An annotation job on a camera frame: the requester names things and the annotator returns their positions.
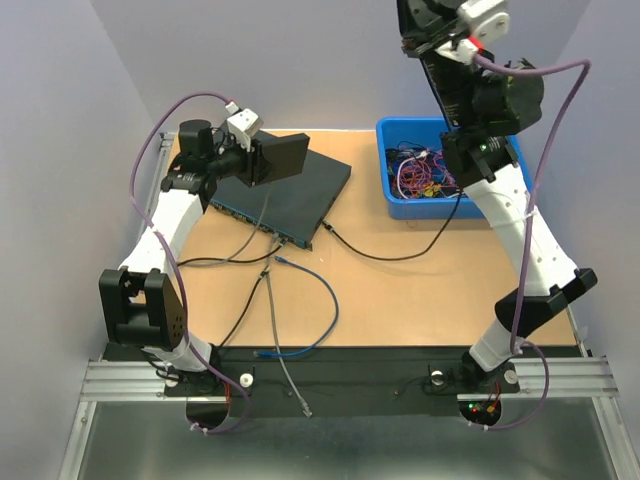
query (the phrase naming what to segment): blue bin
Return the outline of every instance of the blue bin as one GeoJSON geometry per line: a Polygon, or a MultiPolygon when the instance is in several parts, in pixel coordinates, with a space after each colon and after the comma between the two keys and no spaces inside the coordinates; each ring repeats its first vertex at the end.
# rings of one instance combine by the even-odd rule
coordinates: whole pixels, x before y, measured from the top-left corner
{"type": "MultiPolygon", "coordinates": [[[[397,148],[400,142],[415,142],[434,150],[442,149],[440,133],[446,131],[443,118],[438,117],[385,117],[376,125],[380,177],[382,191],[387,200],[389,215],[397,220],[420,218],[448,218],[456,203],[455,198],[417,198],[405,200],[391,194],[385,149],[397,148]]],[[[522,152],[515,137],[509,142],[518,154],[524,181],[528,188],[531,182],[522,152]]],[[[460,200],[456,218],[482,218],[482,212],[469,198],[460,200]]]]}

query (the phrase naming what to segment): blue cable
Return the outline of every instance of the blue cable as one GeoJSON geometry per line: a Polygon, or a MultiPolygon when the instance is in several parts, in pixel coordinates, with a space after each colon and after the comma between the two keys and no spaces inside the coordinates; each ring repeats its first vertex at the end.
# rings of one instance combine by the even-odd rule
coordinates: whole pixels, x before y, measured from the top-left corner
{"type": "Polygon", "coordinates": [[[274,257],[276,262],[280,262],[280,263],[284,263],[285,265],[289,265],[291,267],[297,268],[298,270],[302,270],[303,272],[307,272],[310,275],[313,275],[314,277],[316,277],[318,280],[320,280],[325,287],[327,287],[327,290],[329,290],[329,293],[331,294],[331,297],[333,298],[333,303],[336,306],[336,315],[333,318],[333,322],[331,322],[331,325],[329,325],[329,328],[327,329],[326,332],[324,332],[322,334],[322,336],[316,340],[314,343],[312,343],[311,345],[309,345],[306,348],[303,348],[302,350],[298,350],[297,352],[291,352],[291,353],[276,353],[276,352],[256,352],[256,354],[259,357],[262,358],[286,358],[286,357],[297,357],[298,355],[303,355],[307,352],[310,352],[311,350],[313,350],[315,347],[317,347],[325,338],[327,338],[329,336],[329,334],[333,331],[333,329],[335,328],[336,324],[338,323],[338,317],[340,316],[340,305],[338,305],[338,297],[336,297],[335,292],[333,291],[333,288],[331,288],[331,285],[329,285],[329,283],[322,278],[320,275],[318,275],[316,272],[313,272],[311,270],[309,270],[308,268],[305,267],[301,267],[300,265],[297,265],[293,262],[290,262],[289,260],[287,260],[286,258],[282,258],[282,257],[274,257]]]}

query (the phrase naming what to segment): tabletop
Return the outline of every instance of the tabletop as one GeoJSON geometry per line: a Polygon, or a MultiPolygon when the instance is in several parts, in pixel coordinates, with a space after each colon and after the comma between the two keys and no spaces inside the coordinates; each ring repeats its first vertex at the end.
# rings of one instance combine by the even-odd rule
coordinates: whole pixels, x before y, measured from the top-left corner
{"type": "MultiPolygon", "coordinates": [[[[352,245],[378,256],[423,250],[444,220],[392,219],[380,185],[373,131],[312,131],[309,148],[350,164],[351,178],[327,220],[352,245]]],[[[178,151],[174,142],[172,154],[178,151]]],[[[210,207],[191,231],[181,260],[226,257],[244,243],[252,226],[210,207]]],[[[271,235],[263,232],[238,257],[265,254],[271,235]]],[[[313,251],[285,246],[279,255],[324,277],[340,303],[340,319],[326,346],[471,345],[494,319],[495,302],[517,285],[516,274],[485,220],[453,220],[433,249],[405,262],[363,258],[320,227],[313,251]]],[[[182,267],[189,302],[189,329],[213,344],[240,315],[264,268],[224,265],[182,267]]],[[[297,269],[272,262],[278,336],[282,345],[309,345],[334,315],[327,289],[297,269]]],[[[574,345],[566,313],[532,335],[542,345],[574,345]]],[[[261,282],[229,345],[273,345],[266,282],[261,282]]]]}

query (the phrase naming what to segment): white wall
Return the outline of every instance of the white wall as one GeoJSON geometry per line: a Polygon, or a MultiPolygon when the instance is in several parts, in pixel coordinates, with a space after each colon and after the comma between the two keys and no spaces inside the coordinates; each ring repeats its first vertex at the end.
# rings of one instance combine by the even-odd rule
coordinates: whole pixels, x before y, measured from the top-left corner
{"type": "Polygon", "coordinates": [[[88,1],[7,3],[0,44],[0,478],[53,479],[106,342],[98,277],[138,231],[126,187],[151,125],[88,1]]]}
{"type": "MultiPolygon", "coordinates": [[[[588,326],[587,344],[609,357],[640,452],[640,63],[634,34],[640,4],[624,0],[618,7],[613,14],[610,1],[592,0],[560,57],[589,57],[593,69],[558,134],[540,205],[568,253],[600,278],[575,313],[588,326]]],[[[576,75],[546,81],[545,116],[521,135],[532,164],[576,75]]]]}
{"type": "MultiPolygon", "coordinates": [[[[236,98],[271,128],[439,115],[419,63],[400,50],[395,0],[91,1],[154,118],[200,89],[236,98]]],[[[513,32],[496,53],[555,61],[588,3],[512,0],[513,32]]],[[[195,101],[178,118],[210,110],[195,101]]]]}

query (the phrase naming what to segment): screw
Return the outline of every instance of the screw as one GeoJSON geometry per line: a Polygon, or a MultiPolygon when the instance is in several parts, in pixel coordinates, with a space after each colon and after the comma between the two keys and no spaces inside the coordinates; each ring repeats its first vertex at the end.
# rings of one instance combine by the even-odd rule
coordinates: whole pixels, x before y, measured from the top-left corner
{"type": "Polygon", "coordinates": [[[507,370],[504,372],[504,379],[509,385],[515,385],[518,383],[518,374],[513,370],[507,370]]]}
{"type": "Polygon", "coordinates": [[[436,387],[444,385],[444,374],[440,370],[431,372],[431,383],[436,387]]]}

